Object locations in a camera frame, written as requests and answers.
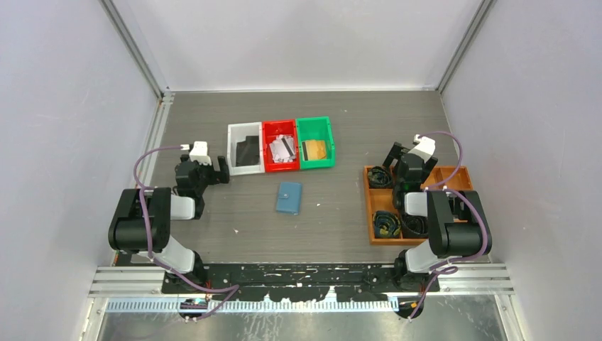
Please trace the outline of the blue leather card holder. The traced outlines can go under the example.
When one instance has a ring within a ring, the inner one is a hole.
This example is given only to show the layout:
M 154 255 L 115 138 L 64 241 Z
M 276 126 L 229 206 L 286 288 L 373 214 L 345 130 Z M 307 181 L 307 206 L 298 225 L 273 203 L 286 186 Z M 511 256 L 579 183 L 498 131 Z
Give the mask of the blue leather card holder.
M 300 213 L 301 199 L 301 183 L 281 182 L 278 188 L 275 210 L 279 213 L 298 215 Z

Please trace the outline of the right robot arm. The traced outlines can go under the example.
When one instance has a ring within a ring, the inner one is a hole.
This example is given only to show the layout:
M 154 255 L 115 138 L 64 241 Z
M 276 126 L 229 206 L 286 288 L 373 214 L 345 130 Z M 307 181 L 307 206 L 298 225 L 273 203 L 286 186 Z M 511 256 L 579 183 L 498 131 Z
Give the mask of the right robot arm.
M 383 167 L 393 170 L 392 205 L 400 215 L 400 233 L 423 242 L 399 253 L 392 281 L 405 292 L 437 274 L 455 271 L 455 261 L 472 260 L 491 250 L 492 237 L 475 190 L 425 185 L 437 159 L 425 142 L 411 149 L 394 143 Z

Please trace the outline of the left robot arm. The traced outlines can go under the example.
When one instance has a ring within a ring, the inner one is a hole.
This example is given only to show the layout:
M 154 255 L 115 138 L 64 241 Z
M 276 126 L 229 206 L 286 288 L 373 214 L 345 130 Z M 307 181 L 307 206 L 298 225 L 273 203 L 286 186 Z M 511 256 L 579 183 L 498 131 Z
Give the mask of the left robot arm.
M 219 168 L 215 169 L 183 155 L 175 166 L 174 188 L 125 189 L 109 225 L 109 246 L 150 257 L 165 265 L 171 281 L 190 293 L 202 291 L 207 272 L 201 257 L 171 235 L 171 222 L 200 219 L 207 187 L 229 182 L 226 157 L 218 156 L 217 163 Z

